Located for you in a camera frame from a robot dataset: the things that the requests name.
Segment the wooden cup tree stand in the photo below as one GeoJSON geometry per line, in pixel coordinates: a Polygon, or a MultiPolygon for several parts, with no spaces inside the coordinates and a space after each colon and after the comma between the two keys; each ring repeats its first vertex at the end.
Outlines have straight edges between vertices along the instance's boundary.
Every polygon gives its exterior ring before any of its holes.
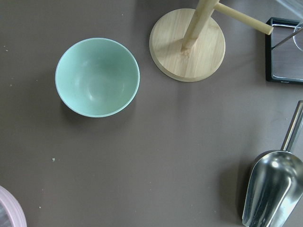
{"type": "Polygon", "coordinates": [[[273,27],[217,0],[201,0],[196,9],[176,9],[153,26],[149,48],[156,66],[178,81],[196,82],[214,74],[225,55],[225,38],[214,11],[270,35],[273,27]]]}

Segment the metal ice scoop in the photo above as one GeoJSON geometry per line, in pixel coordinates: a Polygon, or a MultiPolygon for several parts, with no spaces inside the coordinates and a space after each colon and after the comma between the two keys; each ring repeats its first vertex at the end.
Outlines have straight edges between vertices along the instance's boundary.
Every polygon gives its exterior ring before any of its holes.
{"type": "Polygon", "coordinates": [[[303,162],[293,154],[303,127],[303,102],[297,103],[279,150],[262,153],[248,183],[242,223],[246,227],[281,227],[303,196],[303,162]]]}

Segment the pink bowl of ice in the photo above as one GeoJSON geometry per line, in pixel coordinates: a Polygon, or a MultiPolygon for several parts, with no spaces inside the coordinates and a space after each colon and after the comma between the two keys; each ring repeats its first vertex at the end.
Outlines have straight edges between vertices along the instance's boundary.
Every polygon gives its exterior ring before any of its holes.
{"type": "Polygon", "coordinates": [[[0,226],[26,227],[25,214],[17,199],[4,187],[0,187],[0,226]]]}

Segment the mint green bowl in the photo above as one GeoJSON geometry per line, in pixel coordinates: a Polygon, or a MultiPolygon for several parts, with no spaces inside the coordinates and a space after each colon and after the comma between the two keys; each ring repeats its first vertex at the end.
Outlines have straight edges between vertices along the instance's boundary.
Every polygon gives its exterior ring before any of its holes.
{"type": "Polygon", "coordinates": [[[55,86],[62,102],[74,112],[93,118],[125,109],[140,84],[139,66],[122,44],[90,38],[71,46],[58,61],[55,86]]]}

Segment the black framed glass tray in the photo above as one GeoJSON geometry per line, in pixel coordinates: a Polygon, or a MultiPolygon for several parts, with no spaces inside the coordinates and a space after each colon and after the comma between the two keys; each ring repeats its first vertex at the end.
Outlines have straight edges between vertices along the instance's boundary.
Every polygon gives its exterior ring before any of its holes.
{"type": "Polygon", "coordinates": [[[270,82],[302,84],[303,51],[294,44],[293,39],[281,46],[271,49],[278,42],[289,36],[298,25],[299,20],[271,17],[267,24],[273,32],[265,36],[266,80],[270,82]]]}

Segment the wine glass upper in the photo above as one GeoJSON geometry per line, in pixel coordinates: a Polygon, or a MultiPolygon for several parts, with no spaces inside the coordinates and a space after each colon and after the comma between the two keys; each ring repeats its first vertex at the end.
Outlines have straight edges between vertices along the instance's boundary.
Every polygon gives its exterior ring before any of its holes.
{"type": "Polygon", "coordinates": [[[282,41],[278,42],[271,49],[273,50],[273,49],[281,46],[282,44],[284,44],[286,41],[290,40],[291,38],[293,39],[296,47],[302,51],[303,50],[303,21],[302,20],[298,23],[298,25],[294,28],[294,31],[289,36],[284,38],[282,41]]]}

